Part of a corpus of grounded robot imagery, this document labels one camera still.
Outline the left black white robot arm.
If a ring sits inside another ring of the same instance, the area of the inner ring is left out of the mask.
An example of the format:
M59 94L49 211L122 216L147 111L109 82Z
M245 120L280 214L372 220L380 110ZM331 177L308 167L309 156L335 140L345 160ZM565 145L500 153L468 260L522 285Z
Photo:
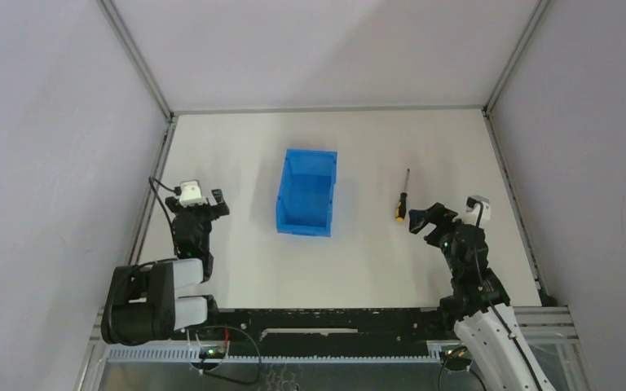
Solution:
M178 294L180 288L205 283L213 274L213 223L230 209L221 190L213 190L212 196L191 198L181 190L162 202L174 255L113 271L101 323L106 343L137 346L167 340L185 327L204 340L221 332L222 318L210 310L210 296Z

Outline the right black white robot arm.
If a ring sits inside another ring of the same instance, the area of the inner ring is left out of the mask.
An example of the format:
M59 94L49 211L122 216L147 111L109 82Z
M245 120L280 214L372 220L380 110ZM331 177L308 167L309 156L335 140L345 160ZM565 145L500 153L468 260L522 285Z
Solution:
M490 204L471 196L465 216L436 203L408 211L414 235L427 226L425 242L437 248L450 271L452 293L439 301L439 330L459 339L491 390L552 390L553 384L532 353L503 283L488 265L489 247L482 227Z

